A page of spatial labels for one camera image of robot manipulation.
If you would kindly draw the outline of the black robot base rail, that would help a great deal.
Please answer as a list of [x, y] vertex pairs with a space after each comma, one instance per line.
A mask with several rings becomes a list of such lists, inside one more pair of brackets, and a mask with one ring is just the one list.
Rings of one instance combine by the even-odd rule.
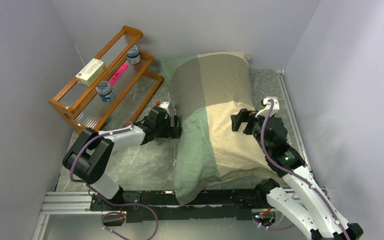
[[203, 190], [185, 205], [179, 204], [173, 191], [163, 190], [125, 191], [123, 200], [125, 206], [116, 207], [94, 195], [90, 210], [123, 212], [127, 223], [141, 223], [155, 218], [160, 221], [229, 218], [247, 221], [270, 207], [255, 189]]

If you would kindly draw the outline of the patchwork green beige pillowcase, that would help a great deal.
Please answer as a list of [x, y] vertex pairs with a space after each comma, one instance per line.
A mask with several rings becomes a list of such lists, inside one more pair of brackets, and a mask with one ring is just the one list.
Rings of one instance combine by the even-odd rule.
[[249, 60], [241, 51], [161, 59], [182, 129], [174, 171], [180, 205], [213, 183], [247, 176], [279, 180], [257, 141], [232, 130], [231, 115], [255, 108]]

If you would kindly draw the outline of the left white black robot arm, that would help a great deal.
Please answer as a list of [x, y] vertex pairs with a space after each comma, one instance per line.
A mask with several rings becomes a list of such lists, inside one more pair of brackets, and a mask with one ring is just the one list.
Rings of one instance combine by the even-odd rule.
[[62, 165], [69, 170], [71, 181], [86, 184], [103, 198], [105, 206], [117, 210], [125, 203], [124, 189], [106, 173], [110, 156], [155, 139], [178, 139], [181, 131], [181, 117], [172, 113], [169, 102], [163, 102], [153, 106], [142, 120], [119, 129], [85, 128], [67, 151]]

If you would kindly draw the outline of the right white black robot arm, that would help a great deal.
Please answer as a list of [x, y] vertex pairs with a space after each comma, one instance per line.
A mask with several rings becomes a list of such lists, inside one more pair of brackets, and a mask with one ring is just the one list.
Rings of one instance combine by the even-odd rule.
[[299, 152], [287, 142], [288, 131], [279, 117], [257, 115], [242, 108], [232, 114], [231, 129], [251, 135], [260, 145], [268, 166], [297, 194], [294, 200], [272, 178], [255, 187], [258, 206], [274, 207], [287, 217], [308, 240], [358, 240], [364, 231], [358, 223], [349, 222], [330, 202], [314, 180]]

